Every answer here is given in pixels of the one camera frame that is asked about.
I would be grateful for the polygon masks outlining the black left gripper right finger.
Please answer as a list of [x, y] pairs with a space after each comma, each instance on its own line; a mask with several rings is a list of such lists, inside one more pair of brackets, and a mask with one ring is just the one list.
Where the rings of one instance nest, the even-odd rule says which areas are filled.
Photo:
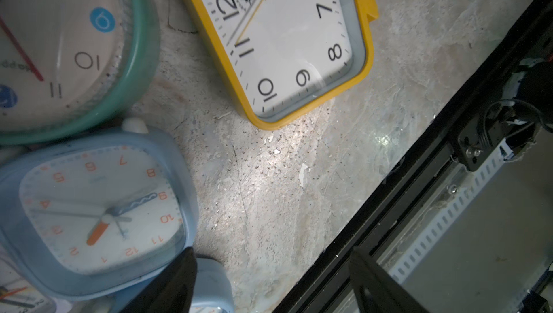
[[360, 312], [429, 312], [362, 248], [353, 248], [349, 273]]

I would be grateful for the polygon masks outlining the yellow rectangular alarm clock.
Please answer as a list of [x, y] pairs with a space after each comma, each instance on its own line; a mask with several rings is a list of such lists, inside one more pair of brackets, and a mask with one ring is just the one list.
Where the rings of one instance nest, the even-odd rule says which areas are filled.
[[376, 0], [183, 0], [237, 111], [280, 129], [374, 63]]

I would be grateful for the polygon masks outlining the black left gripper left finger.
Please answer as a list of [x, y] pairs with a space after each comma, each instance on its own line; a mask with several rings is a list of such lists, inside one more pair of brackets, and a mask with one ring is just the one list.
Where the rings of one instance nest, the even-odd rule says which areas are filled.
[[181, 252], [121, 312], [188, 312], [197, 278], [192, 247]]

